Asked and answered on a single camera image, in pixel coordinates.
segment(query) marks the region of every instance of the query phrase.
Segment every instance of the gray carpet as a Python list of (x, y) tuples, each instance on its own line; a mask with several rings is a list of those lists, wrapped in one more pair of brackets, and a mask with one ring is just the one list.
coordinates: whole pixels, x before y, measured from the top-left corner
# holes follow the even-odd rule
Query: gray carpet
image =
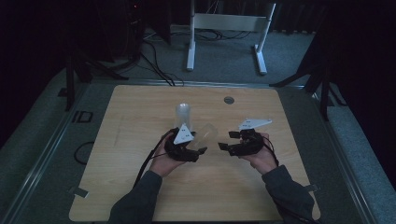
[[(161, 69), (182, 78), (186, 81), (186, 85), (197, 84), (197, 82), (205, 85), (202, 82), (210, 82), (210, 85), (225, 83), (233, 86), (244, 84), (254, 86), (274, 83), (292, 75), (312, 37), (312, 35), (304, 34), (269, 34), (264, 46), (266, 52), (264, 57), (268, 69), (266, 76), (258, 74), (257, 65), (251, 54), (251, 47), (258, 39), (257, 35), (249, 35), (242, 40), (198, 41), (193, 72), (185, 70), (187, 36), (173, 36), (170, 46), (156, 38), (149, 41), (155, 45)], [(149, 45), (144, 45), (143, 53), (153, 60), (153, 51)], [(80, 144), (94, 140), (115, 85), (146, 82), (143, 79), (159, 79), (156, 74), (143, 67), (149, 66), (144, 61), (140, 61), (138, 66), (125, 70), (122, 74), (130, 78), (128, 81), (113, 80), (97, 71), (94, 72), (96, 74), (94, 81), (88, 86), (80, 102), (76, 104), (78, 111), (93, 112), (92, 122), (68, 121), (67, 129), (56, 147), (49, 166), (41, 176), (18, 223), (72, 223), (68, 219), (68, 211), (74, 196), (67, 191), (78, 185), (84, 170), (84, 166), (73, 159), (73, 153)], [(305, 81), (306, 77), (292, 84), (304, 85)], [(0, 151), (1, 217), (11, 206), (23, 179), (28, 175), (43, 148), (46, 147), (60, 120), (73, 117), (72, 114), (64, 112), (65, 99), (57, 97), (64, 83), (63, 72), (51, 81), (32, 111)], [(152, 83), (162, 85), (163, 81), (152, 81)], [(82, 88), (84, 85), (78, 83), (78, 86)], [(303, 90), (283, 88), (279, 89), (279, 94), (308, 177), (312, 183), (321, 188), (316, 192), (316, 197), (323, 223), (362, 223), (359, 211), (350, 195), (349, 186), (339, 169), (337, 158), (334, 157), (333, 139), (326, 130), (328, 124), (318, 114), (317, 101)], [(341, 140), (344, 134), (343, 122), (345, 121), (343, 119), (353, 119), (353, 116), (344, 118), (345, 111), (347, 107), (330, 110), (330, 116), (332, 120), (335, 120), (331, 121), (331, 125), (334, 126), (333, 129), (336, 130)], [(358, 138), (361, 137), (361, 133), (355, 134)], [(355, 142), (353, 147), (359, 148), (360, 146), (359, 142)], [(84, 147), (81, 156), (88, 158), (90, 150), (90, 146)], [(387, 186), (386, 182), (378, 178), (377, 181), (380, 183), (377, 185)], [(381, 191), (381, 194), (376, 194), (376, 197), (383, 199), (383, 194), (389, 194), (389, 189), (385, 189)], [(396, 201), (390, 200), (388, 204), (383, 204), (385, 212), (381, 213), (375, 203), (375, 198), (370, 199), (377, 223), (392, 223), (394, 217), (387, 214), (391, 208), (396, 207), (394, 205)]]

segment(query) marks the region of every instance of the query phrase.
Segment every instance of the metal frame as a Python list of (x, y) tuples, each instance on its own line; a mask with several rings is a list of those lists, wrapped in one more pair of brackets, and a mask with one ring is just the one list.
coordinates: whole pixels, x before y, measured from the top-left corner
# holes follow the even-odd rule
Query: metal frame
[(76, 112), (76, 108), (78, 105), (79, 100), (84, 95), (85, 91), (87, 90), (89, 84), (82, 83), (81, 87), (78, 89), (77, 97), (75, 103), (70, 107), (70, 110), (65, 112), (64, 116), (62, 117), (61, 121), (59, 122), (58, 126), (55, 129), (55, 132), (49, 139), (46, 147), (43, 149), (42, 153), (40, 154), (39, 158), (35, 162), (35, 165), (30, 170), (29, 174), (24, 179), (21, 188), (19, 189), (17, 195), (15, 196), (14, 200), (12, 201), (11, 206), (8, 208), (6, 214), (4, 215), (3, 219), (1, 220), (1, 224), (11, 224), (17, 223), (18, 219), (23, 212), (23, 209), (28, 204), (31, 196), (33, 195), (35, 188), (37, 187), (38, 182), (40, 181), (42, 175), (46, 171), (53, 155), (56, 152), (56, 149), (61, 142), (64, 133), (70, 124), (70, 121), (73, 118), (73, 115)]
[(191, 0), (191, 18), (190, 18), (190, 45), (189, 54), (187, 58), (187, 70), (194, 69), (195, 60), (195, 29), (219, 29), (219, 30), (238, 30), (261, 32), (259, 44), (254, 46), (257, 64), (259, 66), (260, 74), (267, 74), (264, 56), (262, 49), (265, 38), (267, 37), (271, 20), (276, 7), (275, 3), (270, 3), (268, 11), (265, 13), (266, 17), (251, 17), (251, 16), (235, 16), (235, 15), (218, 15), (218, 14), (201, 14), (195, 13), (195, 0)]

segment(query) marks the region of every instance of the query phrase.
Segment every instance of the dark background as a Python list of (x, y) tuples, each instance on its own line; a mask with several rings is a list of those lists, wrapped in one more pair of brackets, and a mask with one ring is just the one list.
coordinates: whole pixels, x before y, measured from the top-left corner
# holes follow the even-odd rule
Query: dark background
[[(72, 12), (60, 1), (3, 0), (0, 3), (0, 146), (7, 141), (52, 77), (64, 68), (70, 36), (88, 53), (109, 61), (123, 53), (123, 47), (112, 46), (111, 38), (106, 38), (108, 30), (99, 22), (93, 2), (79, 1), (80, 5), (72, 7)], [(169, 18), (171, 14), (163, 12), (162, 7), (160, 12), (166, 17), (165, 21), (185, 23), (186, 14), (175, 10), (185, 7), (185, 2), (171, 1), (172, 18)], [(326, 17), (332, 21), (321, 27), (315, 37), (321, 38), (316, 42), (324, 49), (337, 41), (336, 56), (331, 58), (332, 81), (339, 86), (393, 187), (396, 185), (393, 143), (396, 134), (395, 9), (393, 2), (385, 0), (375, 3), (340, 1)], [(78, 18), (87, 10), (92, 20), (81, 22), (92, 28), (87, 34), (96, 37), (97, 42), (91, 46), (83, 44), (87, 43), (84, 38), (81, 40), (75, 36), (77, 28), (73, 24), (76, 21), (70, 21), (69, 17), (73, 13), (73, 18)], [(120, 16), (122, 14), (116, 14), (119, 15), (117, 20), (125, 20)], [(279, 19), (274, 26), (281, 23)], [(121, 28), (111, 33), (126, 34)]]

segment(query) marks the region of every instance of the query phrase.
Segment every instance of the wooden table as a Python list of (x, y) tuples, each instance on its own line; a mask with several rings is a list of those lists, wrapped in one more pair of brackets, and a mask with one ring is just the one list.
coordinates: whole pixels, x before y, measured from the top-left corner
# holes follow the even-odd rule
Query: wooden table
[[(226, 104), (226, 96), (234, 103)], [(247, 161), (219, 150), (218, 142), (236, 143), (228, 132), (238, 131), (244, 119), (273, 120), (256, 131), (269, 133), (280, 164), (288, 167), (295, 181), (309, 185), (275, 90), (118, 86), (79, 185), (89, 196), (76, 196), (69, 214), (72, 220), (108, 220), (112, 205), (131, 190), (149, 152), (173, 128), (180, 103), (191, 106), (194, 131), (210, 123), (219, 134), (197, 162), (182, 165), (163, 180), (154, 221), (280, 219), (260, 174)], [(313, 216), (320, 216), (317, 205)]]

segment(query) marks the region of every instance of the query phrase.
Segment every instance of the wire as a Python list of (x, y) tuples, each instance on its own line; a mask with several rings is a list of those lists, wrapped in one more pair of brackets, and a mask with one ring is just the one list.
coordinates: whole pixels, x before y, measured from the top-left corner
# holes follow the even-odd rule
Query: wire
[(165, 73), (163, 70), (161, 70), (160, 66), (158, 65), (157, 50), (155, 49), (154, 45), (152, 45), (148, 41), (144, 41), (143, 43), (151, 46), (152, 50), (154, 51), (154, 63), (152, 63), (143, 53), (140, 53), (142, 58), (144, 60), (146, 60), (146, 62), (148, 62), (148, 64), (152, 67), (153, 70), (146, 68), (146, 67), (142, 67), (142, 66), (139, 66), (139, 67), (148, 69), (148, 70), (158, 74), (163, 80), (165, 80), (168, 83), (169, 86), (176, 86), (175, 81), (170, 76), (172, 76), (174, 79), (179, 80), (182, 83), (182, 86), (184, 86), (184, 81), (181, 78), (179, 78), (175, 74)]
[(169, 130), (166, 134), (164, 134), (160, 141), (157, 143), (157, 146), (155, 146), (154, 149), (152, 149), (150, 151), (150, 153), (148, 154), (148, 157), (146, 158), (146, 160), (143, 162), (142, 166), (140, 167), (139, 170), (139, 174), (137, 174), (136, 180), (134, 181), (134, 187), (136, 187), (137, 183), (139, 182), (140, 178), (142, 177), (143, 172), (146, 169), (146, 166), (148, 165), (149, 161), (152, 159), (152, 155), (154, 154), (154, 152), (157, 150), (158, 146), (161, 144), (161, 142), (163, 141), (163, 139), (165, 139), (165, 137), (171, 133), (173, 130)]
[(76, 150), (75, 150), (75, 153), (74, 153), (74, 159), (75, 159), (75, 161), (76, 162), (78, 162), (79, 164), (81, 164), (81, 165), (86, 165), (87, 164), (87, 162), (85, 162), (85, 161), (81, 161), (79, 158), (78, 158), (78, 152), (83, 148), (83, 147), (85, 147), (85, 146), (87, 146), (87, 145), (89, 145), (89, 144), (93, 144), (94, 142), (86, 142), (86, 143), (83, 143), (83, 144), (81, 144)]

